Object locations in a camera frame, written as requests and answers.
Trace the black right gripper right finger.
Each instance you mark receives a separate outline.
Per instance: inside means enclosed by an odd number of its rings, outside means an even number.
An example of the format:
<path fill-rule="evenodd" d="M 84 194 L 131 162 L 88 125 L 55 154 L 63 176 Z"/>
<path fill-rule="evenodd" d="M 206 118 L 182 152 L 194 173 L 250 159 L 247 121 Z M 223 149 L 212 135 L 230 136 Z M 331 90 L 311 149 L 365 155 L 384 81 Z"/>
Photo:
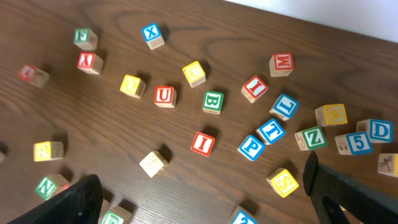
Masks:
<path fill-rule="evenodd" d="M 320 163 L 312 151 L 303 186 L 320 223 L 349 223 L 342 208 L 362 223 L 397 223 L 397 200 Z"/>

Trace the red E wooden block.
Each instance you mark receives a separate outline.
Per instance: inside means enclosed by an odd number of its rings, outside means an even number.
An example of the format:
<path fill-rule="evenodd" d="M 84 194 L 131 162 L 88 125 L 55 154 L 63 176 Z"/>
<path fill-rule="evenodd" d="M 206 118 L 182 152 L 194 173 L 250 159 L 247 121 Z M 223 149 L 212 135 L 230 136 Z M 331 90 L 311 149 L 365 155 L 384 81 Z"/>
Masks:
<path fill-rule="evenodd" d="M 65 184 L 61 186 L 61 191 L 66 190 L 67 188 L 69 188 L 70 184 Z"/>

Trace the green N wooden block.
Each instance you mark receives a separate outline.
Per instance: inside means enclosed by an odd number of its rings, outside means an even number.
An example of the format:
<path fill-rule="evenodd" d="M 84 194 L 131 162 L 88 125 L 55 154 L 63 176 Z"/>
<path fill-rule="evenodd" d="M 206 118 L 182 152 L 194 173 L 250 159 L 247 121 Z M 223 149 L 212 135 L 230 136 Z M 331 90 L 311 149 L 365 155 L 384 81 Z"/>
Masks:
<path fill-rule="evenodd" d="M 35 192 L 42 199 L 48 200 L 62 192 L 61 186 L 65 184 L 70 184 L 70 182 L 61 174 L 46 175 L 36 186 Z"/>

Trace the green R wooden block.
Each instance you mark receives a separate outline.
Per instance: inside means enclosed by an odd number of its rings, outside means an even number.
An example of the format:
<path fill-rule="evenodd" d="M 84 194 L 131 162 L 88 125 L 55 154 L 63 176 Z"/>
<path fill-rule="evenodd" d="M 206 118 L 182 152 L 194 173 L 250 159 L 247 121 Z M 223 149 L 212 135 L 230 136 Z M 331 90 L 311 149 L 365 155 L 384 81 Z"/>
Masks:
<path fill-rule="evenodd" d="M 132 213 L 117 206 L 108 210 L 100 224 L 130 224 Z"/>

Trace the yellow S wooden block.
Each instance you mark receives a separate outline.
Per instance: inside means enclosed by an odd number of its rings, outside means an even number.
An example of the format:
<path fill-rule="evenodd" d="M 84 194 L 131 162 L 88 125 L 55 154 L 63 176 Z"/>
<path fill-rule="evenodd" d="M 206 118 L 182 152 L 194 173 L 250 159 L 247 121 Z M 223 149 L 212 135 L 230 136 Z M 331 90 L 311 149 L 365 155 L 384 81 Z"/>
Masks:
<path fill-rule="evenodd" d="M 285 168 L 276 169 L 266 180 L 282 198 L 286 198 L 299 187 L 293 175 Z"/>

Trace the blue P wooden block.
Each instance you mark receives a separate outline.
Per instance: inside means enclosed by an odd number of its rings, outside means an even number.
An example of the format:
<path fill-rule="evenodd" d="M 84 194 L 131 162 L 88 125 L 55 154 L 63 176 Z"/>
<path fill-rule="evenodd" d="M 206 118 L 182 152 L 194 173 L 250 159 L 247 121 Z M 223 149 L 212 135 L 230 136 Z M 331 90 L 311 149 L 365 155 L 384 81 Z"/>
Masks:
<path fill-rule="evenodd" d="M 244 139 L 237 150 L 250 161 L 256 161 L 265 148 L 266 146 L 263 142 L 250 134 Z"/>

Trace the red i block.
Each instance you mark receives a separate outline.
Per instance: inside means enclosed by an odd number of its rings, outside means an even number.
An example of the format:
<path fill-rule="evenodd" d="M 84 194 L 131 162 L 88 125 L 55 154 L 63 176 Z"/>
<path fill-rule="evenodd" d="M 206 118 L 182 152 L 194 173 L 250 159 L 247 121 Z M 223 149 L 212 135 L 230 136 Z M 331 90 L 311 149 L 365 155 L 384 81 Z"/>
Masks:
<path fill-rule="evenodd" d="M 211 154 L 215 138 L 202 132 L 197 132 L 190 149 L 196 153 L 208 157 Z"/>
<path fill-rule="evenodd" d="M 247 100 L 254 103 L 268 89 L 269 87 L 257 75 L 255 75 L 243 85 L 241 93 Z"/>

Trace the red u block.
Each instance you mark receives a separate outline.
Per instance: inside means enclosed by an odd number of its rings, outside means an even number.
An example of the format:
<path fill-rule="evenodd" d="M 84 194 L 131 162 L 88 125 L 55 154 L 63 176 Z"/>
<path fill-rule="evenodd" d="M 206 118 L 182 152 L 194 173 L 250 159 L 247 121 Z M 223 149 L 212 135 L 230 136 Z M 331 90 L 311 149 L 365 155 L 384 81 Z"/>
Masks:
<path fill-rule="evenodd" d="M 172 86 L 156 86 L 154 103 L 163 108 L 174 108 L 177 103 L 177 92 Z"/>
<path fill-rule="evenodd" d="M 106 215 L 106 212 L 109 210 L 109 206 L 110 206 L 110 203 L 107 200 L 103 199 L 101 210 L 99 213 L 98 224 L 101 224 L 101 222 L 103 221 L 103 218 Z"/>

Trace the blue 5 wooden block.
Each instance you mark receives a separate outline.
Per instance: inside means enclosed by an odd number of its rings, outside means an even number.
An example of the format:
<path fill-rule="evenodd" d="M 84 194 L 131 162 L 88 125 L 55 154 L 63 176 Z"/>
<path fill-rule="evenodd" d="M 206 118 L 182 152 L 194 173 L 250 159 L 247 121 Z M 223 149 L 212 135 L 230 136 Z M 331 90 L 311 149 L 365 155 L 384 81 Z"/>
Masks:
<path fill-rule="evenodd" d="M 335 136 L 340 155 L 355 156 L 373 152 L 373 146 L 366 132 L 357 132 Z"/>

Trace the yellow W wooden block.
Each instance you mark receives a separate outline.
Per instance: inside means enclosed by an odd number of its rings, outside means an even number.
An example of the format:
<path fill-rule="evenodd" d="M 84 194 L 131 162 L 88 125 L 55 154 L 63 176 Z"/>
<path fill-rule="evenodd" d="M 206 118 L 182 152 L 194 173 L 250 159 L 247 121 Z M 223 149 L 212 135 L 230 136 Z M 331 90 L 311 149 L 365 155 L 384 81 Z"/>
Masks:
<path fill-rule="evenodd" d="M 381 153 L 377 162 L 377 172 L 391 177 L 397 177 L 397 154 Z"/>

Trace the blue T wooden block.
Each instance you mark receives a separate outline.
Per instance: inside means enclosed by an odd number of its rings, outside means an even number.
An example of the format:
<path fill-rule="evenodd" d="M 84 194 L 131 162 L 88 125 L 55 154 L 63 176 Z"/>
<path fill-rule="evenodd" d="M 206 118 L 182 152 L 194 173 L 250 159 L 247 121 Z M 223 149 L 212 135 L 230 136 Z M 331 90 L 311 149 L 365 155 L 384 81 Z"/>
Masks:
<path fill-rule="evenodd" d="M 262 126 L 257 128 L 256 133 L 259 135 L 265 145 L 274 144 L 285 136 L 285 130 L 274 118 L 270 119 Z"/>

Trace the red A wooden block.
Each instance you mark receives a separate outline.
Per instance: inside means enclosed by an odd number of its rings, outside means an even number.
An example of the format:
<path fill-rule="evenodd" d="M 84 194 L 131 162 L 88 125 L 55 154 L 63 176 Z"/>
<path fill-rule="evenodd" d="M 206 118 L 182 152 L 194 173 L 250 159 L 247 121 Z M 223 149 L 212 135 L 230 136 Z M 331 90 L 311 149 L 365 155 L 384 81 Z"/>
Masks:
<path fill-rule="evenodd" d="M 18 77 L 28 84 L 42 88 L 49 81 L 50 75 L 35 66 L 26 64 L 19 71 Z"/>

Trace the red M wooden block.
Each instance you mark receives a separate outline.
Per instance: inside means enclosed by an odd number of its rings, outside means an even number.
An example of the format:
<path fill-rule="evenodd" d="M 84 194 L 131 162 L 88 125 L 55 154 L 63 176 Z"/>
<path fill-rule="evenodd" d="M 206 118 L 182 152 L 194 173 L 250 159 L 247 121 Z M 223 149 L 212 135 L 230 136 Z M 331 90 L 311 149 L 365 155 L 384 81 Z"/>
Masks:
<path fill-rule="evenodd" d="M 271 77 L 286 77 L 294 70 L 294 58 L 291 52 L 273 54 L 270 61 Z"/>

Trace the green B wooden block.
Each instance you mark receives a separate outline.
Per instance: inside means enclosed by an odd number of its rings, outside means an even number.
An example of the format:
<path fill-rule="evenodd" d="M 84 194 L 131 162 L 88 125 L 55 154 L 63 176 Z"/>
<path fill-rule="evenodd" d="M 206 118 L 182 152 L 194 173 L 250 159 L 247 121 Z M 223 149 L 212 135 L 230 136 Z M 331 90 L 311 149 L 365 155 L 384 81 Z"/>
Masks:
<path fill-rule="evenodd" d="M 203 111 L 220 114 L 223 106 L 224 94 L 217 91 L 206 91 L 203 99 Z"/>

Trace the blue X wooden block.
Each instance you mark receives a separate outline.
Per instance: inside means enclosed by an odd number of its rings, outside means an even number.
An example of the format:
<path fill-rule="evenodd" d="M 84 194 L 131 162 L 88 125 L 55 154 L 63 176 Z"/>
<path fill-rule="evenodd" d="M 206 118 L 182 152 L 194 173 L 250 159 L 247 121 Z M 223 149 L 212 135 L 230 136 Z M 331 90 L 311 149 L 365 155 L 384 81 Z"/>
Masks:
<path fill-rule="evenodd" d="M 162 33 L 157 23 L 152 23 L 141 29 L 144 40 L 151 50 L 161 47 L 165 44 Z"/>

